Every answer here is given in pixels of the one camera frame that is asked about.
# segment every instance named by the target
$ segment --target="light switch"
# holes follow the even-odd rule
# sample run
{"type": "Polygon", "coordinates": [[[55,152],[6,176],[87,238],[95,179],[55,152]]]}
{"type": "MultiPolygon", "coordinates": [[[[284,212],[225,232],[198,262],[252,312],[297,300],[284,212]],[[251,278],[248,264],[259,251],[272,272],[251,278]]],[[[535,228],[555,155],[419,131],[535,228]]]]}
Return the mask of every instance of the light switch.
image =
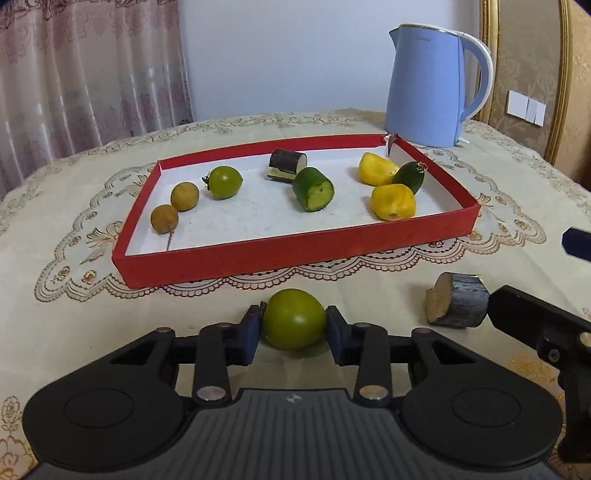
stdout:
{"type": "Polygon", "coordinates": [[[529,123],[535,122],[535,114],[538,111],[538,102],[533,98],[528,99],[527,112],[525,113],[525,120],[529,123]]]}
{"type": "Polygon", "coordinates": [[[507,113],[522,119],[527,115],[528,98],[519,92],[509,90],[509,98],[507,100],[507,113]]]}
{"type": "Polygon", "coordinates": [[[546,115],[546,104],[542,102],[536,102],[535,120],[534,123],[539,127],[544,126],[544,116],[546,115]]]}

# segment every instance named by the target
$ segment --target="pink curtain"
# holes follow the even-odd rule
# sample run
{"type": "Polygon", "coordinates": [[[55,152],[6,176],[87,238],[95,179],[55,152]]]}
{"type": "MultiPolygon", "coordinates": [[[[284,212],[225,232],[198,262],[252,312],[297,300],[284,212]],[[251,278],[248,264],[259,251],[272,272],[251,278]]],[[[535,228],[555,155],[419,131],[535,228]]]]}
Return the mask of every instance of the pink curtain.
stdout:
{"type": "Polygon", "coordinates": [[[0,9],[0,199],[52,159],[192,121],[176,0],[0,9]]]}

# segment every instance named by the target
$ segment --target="white wall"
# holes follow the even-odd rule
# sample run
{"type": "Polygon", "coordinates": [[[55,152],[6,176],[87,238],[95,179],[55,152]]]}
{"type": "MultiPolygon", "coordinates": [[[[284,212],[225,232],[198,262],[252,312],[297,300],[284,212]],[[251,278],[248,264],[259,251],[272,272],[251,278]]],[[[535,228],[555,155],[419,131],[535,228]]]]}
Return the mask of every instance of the white wall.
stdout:
{"type": "MultiPolygon", "coordinates": [[[[179,0],[195,120],[354,107],[384,111],[388,32],[479,34],[480,0],[179,0]]],[[[473,88],[475,67],[467,88],[473,88]]]]}

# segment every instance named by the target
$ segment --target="tablecloth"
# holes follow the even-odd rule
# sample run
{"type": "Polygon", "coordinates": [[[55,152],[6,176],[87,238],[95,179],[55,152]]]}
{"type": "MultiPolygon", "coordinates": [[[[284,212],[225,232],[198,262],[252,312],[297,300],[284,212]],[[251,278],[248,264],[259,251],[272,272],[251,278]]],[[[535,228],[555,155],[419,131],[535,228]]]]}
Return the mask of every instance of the tablecloth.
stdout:
{"type": "MultiPolygon", "coordinates": [[[[349,322],[409,335],[425,324],[425,292],[444,271],[477,274],[591,320],[591,264],[567,256],[562,233],[589,230],[591,194],[491,127],[469,121],[469,144],[423,151],[482,205],[472,233],[379,254],[278,271],[132,290],[111,262],[122,222],[154,162],[209,148],[311,135],[382,132],[381,113],[354,109],[215,119],[182,125],[58,160],[0,203],[0,480],[35,464],[21,416],[48,382],[167,325],[177,335],[238,322],[251,304],[286,287],[336,305],[349,322]]],[[[543,385],[563,403],[557,371],[492,327],[437,330],[543,385]]],[[[392,367],[396,394],[410,383],[392,367]]],[[[325,343],[298,352],[261,345],[248,368],[231,367],[239,387],[352,388],[356,369],[337,367],[325,343]]],[[[177,390],[187,394],[191,371],[177,390]]],[[[565,478],[591,478],[584,465],[551,464],[565,478]]]]}

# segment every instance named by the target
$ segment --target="wallpaper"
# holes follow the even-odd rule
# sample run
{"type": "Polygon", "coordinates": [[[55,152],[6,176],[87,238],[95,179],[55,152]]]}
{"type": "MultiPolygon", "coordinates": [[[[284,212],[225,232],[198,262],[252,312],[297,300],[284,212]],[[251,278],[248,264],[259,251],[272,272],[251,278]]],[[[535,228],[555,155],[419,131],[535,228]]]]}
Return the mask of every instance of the wallpaper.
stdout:
{"type": "Polygon", "coordinates": [[[570,1],[573,73],[555,166],[591,189],[591,17],[570,1]]]}
{"type": "Polygon", "coordinates": [[[560,2],[499,0],[499,55],[490,125],[542,156],[560,71],[560,2]],[[509,90],[546,104],[544,126],[507,115],[509,90]]]}

